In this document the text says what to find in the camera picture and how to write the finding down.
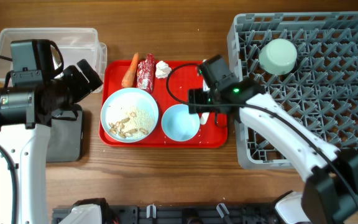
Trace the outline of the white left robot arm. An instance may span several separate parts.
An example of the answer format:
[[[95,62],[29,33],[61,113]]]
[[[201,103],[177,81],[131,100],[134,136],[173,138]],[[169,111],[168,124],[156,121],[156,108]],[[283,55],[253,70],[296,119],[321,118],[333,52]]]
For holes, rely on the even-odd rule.
[[[0,223],[47,223],[46,160],[52,121],[103,83],[85,60],[60,78],[0,88]]]

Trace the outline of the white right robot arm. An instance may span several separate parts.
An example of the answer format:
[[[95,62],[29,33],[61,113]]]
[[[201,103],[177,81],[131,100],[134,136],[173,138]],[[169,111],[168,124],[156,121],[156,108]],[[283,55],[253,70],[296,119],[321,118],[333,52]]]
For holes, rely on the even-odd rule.
[[[236,113],[275,147],[305,182],[275,204],[285,223],[344,223],[358,212],[358,153],[318,138],[252,80],[188,91],[190,113]]]

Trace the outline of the light blue bowl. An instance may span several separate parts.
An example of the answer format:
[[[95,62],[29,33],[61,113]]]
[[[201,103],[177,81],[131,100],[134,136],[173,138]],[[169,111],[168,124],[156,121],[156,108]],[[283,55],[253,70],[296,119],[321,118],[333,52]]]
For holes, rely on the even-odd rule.
[[[195,137],[199,131],[200,117],[198,114],[190,114],[187,105],[173,105],[164,112],[161,126],[169,139],[185,142]]]

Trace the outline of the white plastic spoon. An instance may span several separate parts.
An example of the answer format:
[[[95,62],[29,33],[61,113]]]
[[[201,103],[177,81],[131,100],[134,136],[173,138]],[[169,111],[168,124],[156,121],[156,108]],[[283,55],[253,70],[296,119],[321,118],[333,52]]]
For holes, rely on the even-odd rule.
[[[207,86],[205,81],[203,81],[203,91],[209,92],[209,87]],[[205,125],[208,121],[208,118],[209,118],[209,112],[202,113],[200,117],[200,125]]]

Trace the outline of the green bowl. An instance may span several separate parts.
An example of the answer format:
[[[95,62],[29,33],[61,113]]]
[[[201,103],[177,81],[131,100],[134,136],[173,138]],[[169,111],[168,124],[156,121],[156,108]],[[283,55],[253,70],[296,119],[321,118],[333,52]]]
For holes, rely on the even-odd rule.
[[[260,67],[272,75],[285,75],[295,67],[297,49],[286,39],[274,39],[259,53]]]

